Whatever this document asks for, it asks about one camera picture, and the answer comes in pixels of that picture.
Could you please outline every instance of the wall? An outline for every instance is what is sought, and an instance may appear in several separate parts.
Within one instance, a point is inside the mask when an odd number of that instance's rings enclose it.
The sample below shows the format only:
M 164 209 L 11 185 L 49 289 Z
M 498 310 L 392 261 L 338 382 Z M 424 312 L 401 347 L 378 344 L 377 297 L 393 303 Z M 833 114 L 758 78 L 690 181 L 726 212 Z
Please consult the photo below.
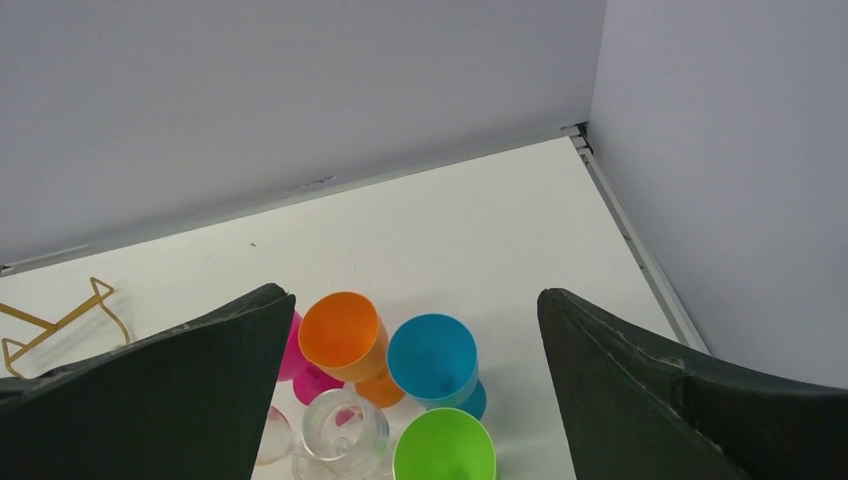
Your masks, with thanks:
M 591 141 L 717 356 L 848 387 L 848 3 L 609 0 Z
M 603 10 L 0 2 L 0 263 L 585 121 Z

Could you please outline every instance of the pink cup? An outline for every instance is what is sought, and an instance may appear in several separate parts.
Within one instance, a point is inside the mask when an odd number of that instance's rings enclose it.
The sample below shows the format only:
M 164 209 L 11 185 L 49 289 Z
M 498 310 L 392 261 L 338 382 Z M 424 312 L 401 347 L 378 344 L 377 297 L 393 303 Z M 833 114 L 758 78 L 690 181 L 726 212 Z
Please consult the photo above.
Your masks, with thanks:
M 297 343 L 297 332 L 300 331 L 302 320 L 300 314 L 294 312 L 286 351 L 283 353 L 283 361 L 280 362 L 280 373 L 277 374 L 277 381 L 294 380 L 292 382 L 294 396 L 302 404 L 309 405 L 315 397 L 327 390 L 342 388 L 344 382 L 327 375 L 321 369 L 309 363 L 309 360 L 303 356 L 300 345 Z

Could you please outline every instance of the blue cup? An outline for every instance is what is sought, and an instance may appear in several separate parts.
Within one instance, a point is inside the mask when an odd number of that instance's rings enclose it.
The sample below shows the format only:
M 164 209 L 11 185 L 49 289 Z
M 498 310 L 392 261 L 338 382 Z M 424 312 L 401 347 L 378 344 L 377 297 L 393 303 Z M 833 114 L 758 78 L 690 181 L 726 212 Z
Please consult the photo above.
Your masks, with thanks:
M 430 313 L 407 321 L 389 342 L 387 363 L 397 386 L 425 408 L 483 417 L 486 390 L 478 379 L 477 345 L 459 320 Z

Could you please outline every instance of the cup rim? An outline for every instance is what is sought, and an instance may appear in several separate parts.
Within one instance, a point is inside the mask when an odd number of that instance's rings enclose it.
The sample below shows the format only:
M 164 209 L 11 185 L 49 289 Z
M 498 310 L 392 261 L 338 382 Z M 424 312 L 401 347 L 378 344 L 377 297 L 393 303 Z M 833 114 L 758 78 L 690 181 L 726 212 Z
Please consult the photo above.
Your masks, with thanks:
M 301 342 L 301 335 L 303 335 L 303 325 L 306 323 L 306 319 L 309 316 L 309 312 L 311 312 L 312 309 L 315 308 L 316 305 L 323 302 L 324 300 L 326 300 L 330 297 L 335 297 L 335 296 L 339 296 L 339 295 L 353 295 L 353 296 L 356 296 L 356 297 L 359 297 L 359 298 L 365 300 L 368 303 L 368 306 L 371 307 L 371 310 L 374 311 L 374 316 L 376 317 L 377 322 L 376 322 L 376 325 L 375 325 L 376 328 L 374 329 L 374 339 L 371 341 L 371 344 L 368 346 L 367 349 L 365 349 L 365 352 L 363 352 L 362 355 L 360 355 L 356 360 L 353 360 L 350 363 L 346 363 L 344 365 L 339 365 L 339 366 L 329 366 L 329 365 L 324 365 L 324 364 L 316 362 L 315 360 L 313 360 L 312 358 L 310 358 L 306 354 L 306 352 L 304 351 L 304 349 L 302 347 L 303 343 Z M 371 353 L 372 350 L 374 350 L 374 346 L 377 345 L 377 342 L 380 340 L 380 325 L 382 324 L 382 322 L 383 322 L 383 320 L 380 318 L 380 313 L 377 312 L 377 307 L 374 305 L 374 302 L 372 302 L 370 298 L 366 297 L 365 295 L 363 295 L 359 292 L 353 292 L 353 291 L 348 291 L 348 290 L 333 292 L 333 293 L 330 293 L 328 295 L 321 297 L 317 302 L 312 304 L 312 306 L 309 307 L 309 310 L 307 310 L 306 313 L 303 315 L 303 320 L 301 321 L 300 327 L 299 327 L 298 332 L 297 332 L 297 343 L 298 343 L 298 346 L 301 347 L 300 351 L 301 351 L 301 353 L 303 353 L 303 357 L 306 358 L 306 360 L 308 360 L 313 365 L 315 365 L 318 368 L 321 368 L 322 370 L 325 370 L 325 371 L 326 370 L 331 370 L 331 371 L 332 370 L 341 370 L 341 369 L 350 367 L 352 365 L 356 365 L 357 363 L 362 361 L 363 358 L 367 357 Z
M 498 452 L 495 449 L 495 441 L 492 439 L 492 434 L 489 433 L 489 429 L 487 429 L 486 426 L 483 425 L 483 422 L 478 420 L 474 415 L 471 415 L 470 413 L 468 413 L 464 410 L 460 410 L 458 408 L 453 408 L 453 407 L 438 407 L 438 408 L 434 408 L 432 410 L 427 410 L 426 412 L 419 415 L 418 418 L 413 420 L 412 423 L 410 423 L 403 430 L 403 432 L 400 434 L 400 437 L 398 437 L 397 443 L 395 444 L 394 452 L 392 452 L 392 475 L 395 476 L 395 477 L 397 476 L 397 472 L 395 471 L 395 466 L 397 465 L 397 453 L 398 453 L 398 450 L 399 450 L 398 447 L 400 447 L 400 442 L 403 440 L 403 437 L 406 435 L 406 432 L 409 431 L 409 428 L 412 427 L 412 425 L 414 425 L 415 422 L 419 421 L 422 417 L 425 417 L 427 415 L 432 415 L 434 413 L 439 413 L 439 412 L 442 412 L 442 411 L 445 411 L 445 410 L 450 410 L 452 413 L 453 412 L 459 412 L 459 414 L 461 416 L 468 417 L 474 423 L 476 423 L 480 427 L 480 429 L 483 430 L 483 432 L 486 434 L 486 438 L 489 440 L 488 445 L 489 445 L 490 451 L 492 453 L 492 463 L 494 463 L 494 465 L 495 465 L 495 471 L 494 471 L 494 474 L 492 475 L 492 479 L 493 480 L 496 479 L 497 476 L 498 476 Z
M 471 369 L 471 371 L 469 372 L 469 374 L 468 374 L 468 378 L 466 378 L 466 379 L 462 382 L 462 384 L 461 384 L 461 385 L 460 385 L 457 389 L 455 389 L 453 392 L 451 392 L 451 393 L 449 393 L 449 394 L 447 394 L 447 395 L 443 395 L 443 396 L 441 396 L 441 397 L 436 397 L 436 398 L 432 398 L 432 397 L 424 397 L 424 396 L 421 396 L 421 395 L 416 395 L 415 393 L 411 392 L 411 391 L 410 391 L 410 390 L 408 390 L 407 388 L 404 388 L 404 386 L 403 386 L 403 385 L 401 385 L 401 382 L 398 382 L 398 379 L 397 379 L 397 378 L 395 377 L 395 375 L 392 373 L 391 363 L 389 362 L 390 353 L 391 353 L 391 351 L 392 351 L 392 345 L 397 345 L 397 344 L 394 342 L 394 340 L 397 338 L 397 334 L 398 334 L 398 332 L 400 332 L 401 330 L 403 330 L 403 329 L 404 329 L 404 327 L 406 327 L 406 326 L 407 326 L 407 325 L 409 325 L 410 323 L 412 323 L 412 322 L 414 322 L 414 321 L 420 321 L 420 319 L 422 319 L 422 318 L 424 318 L 424 317 L 430 317 L 430 316 L 439 316 L 439 317 L 444 317 L 444 318 L 450 319 L 450 320 L 452 320 L 453 322 L 455 322 L 457 325 L 459 325 L 460 327 L 462 327 L 463 331 L 464 331 L 465 333 L 467 333 L 467 334 L 468 334 L 468 337 L 469 337 L 469 338 L 471 338 L 471 345 L 472 345 L 472 347 L 474 348 L 474 368 L 472 368 L 472 369 Z M 475 340 L 475 338 L 474 338 L 474 334 L 471 332 L 471 329 L 469 329 L 467 325 L 465 325 L 464 323 L 462 323 L 461 321 L 459 321 L 459 319 L 458 319 L 458 318 L 456 318 L 456 317 L 454 317 L 454 316 L 452 316 L 452 315 L 448 315 L 448 314 L 446 314 L 446 313 L 439 313 L 439 312 L 423 313 L 423 314 L 421 314 L 421 315 L 416 315 L 416 316 L 414 316 L 414 317 L 410 318 L 409 320 L 407 320 L 407 321 L 403 322 L 403 324 L 402 324 L 400 327 L 398 327 L 398 329 L 397 329 L 397 330 L 395 330 L 395 333 L 394 333 L 394 334 L 392 334 L 392 338 L 391 338 L 391 340 L 389 340 L 389 346 L 388 346 L 388 348 L 386 349 L 386 367 L 388 368 L 388 370 L 389 370 L 389 375 L 392 377 L 392 380 L 395 382 L 395 385 L 397 385 L 397 386 L 398 386 L 398 388 L 400 388 L 401 390 L 403 390 L 403 391 L 404 391 L 404 393 L 406 393 L 407 395 L 409 395 L 409 396 L 411 396 L 411 397 L 413 397 L 413 398 L 416 398 L 416 399 L 424 400 L 424 401 L 426 401 L 426 402 L 428 402 L 428 403 L 438 403 L 438 402 L 444 401 L 445 399 L 448 399 L 448 398 L 450 398 L 450 397 L 452 397 L 452 396 L 456 395 L 456 393 L 457 393 L 457 392 L 462 391 L 464 388 L 467 388 L 467 387 L 468 387 L 468 385 L 469 385 L 469 383 L 471 383 L 471 381 L 472 381 L 472 380 L 474 380 L 475 373 L 477 373 L 477 375 L 476 375 L 476 376 L 478 376 L 478 377 L 479 377 L 479 372 L 478 372 L 478 369 L 479 369 L 479 363 L 480 363 L 480 361 L 479 361 L 479 352 L 477 351 L 477 340 Z

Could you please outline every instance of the table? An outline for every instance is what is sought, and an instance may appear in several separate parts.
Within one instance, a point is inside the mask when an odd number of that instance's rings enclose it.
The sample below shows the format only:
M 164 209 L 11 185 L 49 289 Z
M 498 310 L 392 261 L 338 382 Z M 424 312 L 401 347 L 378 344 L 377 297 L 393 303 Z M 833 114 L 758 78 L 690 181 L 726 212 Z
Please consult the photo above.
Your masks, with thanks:
M 267 282 L 293 292 L 301 313 L 333 291 L 362 292 L 390 334 L 418 314 L 453 315 L 477 339 L 483 423 L 505 480 L 574 478 L 536 321 L 541 290 L 568 288 L 676 340 L 568 138 L 3 278 L 0 301 L 52 320 L 90 296 L 90 276 L 118 288 L 110 304 L 135 339 Z M 19 370 L 36 375 L 121 341 L 99 310 L 75 323 Z M 0 336 L 37 333 L 0 318 Z M 277 385 L 272 403 L 299 430 L 304 407 L 290 383 Z M 386 414 L 399 432 L 421 411 L 405 399 Z M 289 472 L 283 460 L 254 478 Z

